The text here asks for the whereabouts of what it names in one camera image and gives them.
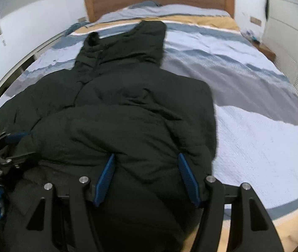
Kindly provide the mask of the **black puffer jacket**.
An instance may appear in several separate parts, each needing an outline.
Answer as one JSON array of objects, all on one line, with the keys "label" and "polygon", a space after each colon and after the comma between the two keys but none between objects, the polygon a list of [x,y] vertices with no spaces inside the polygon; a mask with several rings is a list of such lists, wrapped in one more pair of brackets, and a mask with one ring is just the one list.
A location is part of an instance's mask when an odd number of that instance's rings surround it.
[{"label": "black puffer jacket", "polygon": [[0,108],[0,133],[23,133],[16,154],[39,161],[8,194],[6,251],[30,251],[24,216],[47,182],[67,192],[81,176],[114,173],[95,222],[105,251],[181,251],[197,222],[178,166],[183,154],[205,199],[217,138],[209,86],[161,69],[166,25],[143,21],[90,33],[71,70],[56,71]]}]

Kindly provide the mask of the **striped bed duvet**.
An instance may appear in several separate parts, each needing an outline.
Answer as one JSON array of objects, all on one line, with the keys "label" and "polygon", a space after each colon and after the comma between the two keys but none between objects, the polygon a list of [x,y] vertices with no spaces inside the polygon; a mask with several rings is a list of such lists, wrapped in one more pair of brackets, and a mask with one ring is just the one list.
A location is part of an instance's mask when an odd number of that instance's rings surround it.
[{"label": "striped bed duvet", "polygon": [[108,37],[140,21],[167,25],[164,70],[201,80],[211,88],[218,134],[214,174],[228,184],[250,183],[284,250],[294,251],[298,247],[298,94],[224,10],[172,4],[106,13],[70,30],[29,66],[0,97],[0,112],[44,76],[72,69],[89,33]]}]

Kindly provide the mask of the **white low shelf unit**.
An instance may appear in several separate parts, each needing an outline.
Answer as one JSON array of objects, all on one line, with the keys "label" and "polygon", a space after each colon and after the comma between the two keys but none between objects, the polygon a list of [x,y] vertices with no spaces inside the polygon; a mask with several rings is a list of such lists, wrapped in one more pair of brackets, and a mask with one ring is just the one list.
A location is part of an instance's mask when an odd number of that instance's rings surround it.
[{"label": "white low shelf unit", "polygon": [[41,54],[43,54],[46,50],[51,48],[54,44],[56,44],[61,37],[63,37],[65,31],[53,36],[47,41],[40,44],[33,51],[24,56],[20,61],[18,61],[3,77],[0,79],[0,97],[4,94],[6,89],[21,75],[24,71],[29,67],[33,61],[37,60]]}]

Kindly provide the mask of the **teal cloth beside bed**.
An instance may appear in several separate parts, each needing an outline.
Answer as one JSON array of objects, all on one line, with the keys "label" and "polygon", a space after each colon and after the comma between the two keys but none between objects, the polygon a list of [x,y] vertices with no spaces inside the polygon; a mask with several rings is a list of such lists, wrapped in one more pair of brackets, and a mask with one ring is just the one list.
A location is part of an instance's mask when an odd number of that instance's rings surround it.
[{"label": "teal cloth beside bed", "polygon": [[70,35],[71,33],[73,33],[74,31],[76,31],[77,29],[80,29],[81,27],[83,26],[86,26],[88,25],[89,22],[77,22],[73,25],[71,25],[65,32],[64,32],[64,36],[68,36]]}]

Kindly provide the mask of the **wooden nightstand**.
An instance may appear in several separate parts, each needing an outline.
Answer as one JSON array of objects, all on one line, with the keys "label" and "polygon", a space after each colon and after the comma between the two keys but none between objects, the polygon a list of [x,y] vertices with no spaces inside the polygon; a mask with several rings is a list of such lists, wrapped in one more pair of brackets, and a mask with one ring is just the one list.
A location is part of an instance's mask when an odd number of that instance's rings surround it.
[{"label": "wooden nightstand", "polygon": [[260,43],[258,41],[252,41],[251,44],[262,54],[266,56],[271,62],[275,61],[276,54],[272,52],[265,44]]}]

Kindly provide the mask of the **grey-blue pillow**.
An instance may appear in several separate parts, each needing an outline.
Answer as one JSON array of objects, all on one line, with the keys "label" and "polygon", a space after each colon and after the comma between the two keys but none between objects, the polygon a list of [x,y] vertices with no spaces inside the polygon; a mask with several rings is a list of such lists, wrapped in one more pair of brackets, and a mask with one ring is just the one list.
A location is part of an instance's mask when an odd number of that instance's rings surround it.
[{"label": "grey-blue pillow", "polygon": [[153,0],[147,0],[143,2],[134,3],[132,5],[129,5],[129,9],[136,9],[136,8],[142,8],[142,7],[161,7],[162,4],[153,1]]}]

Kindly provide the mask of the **wall switch plate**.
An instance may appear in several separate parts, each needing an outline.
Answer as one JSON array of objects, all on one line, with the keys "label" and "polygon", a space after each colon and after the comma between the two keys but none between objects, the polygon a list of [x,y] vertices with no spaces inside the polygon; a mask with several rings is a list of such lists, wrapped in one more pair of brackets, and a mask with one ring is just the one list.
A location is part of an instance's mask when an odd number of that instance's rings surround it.
[{"label": "wall switch plate", "polygon": [[252,24],[254,24],[254,25],[257,25],[257,26],[259,26],[259,27],[261,27],[262,26],[262,21],[260,20],[260,19],[258,19],[258,18],[256,18],[256,17],[250,17],[250,22],[252,23]]}]

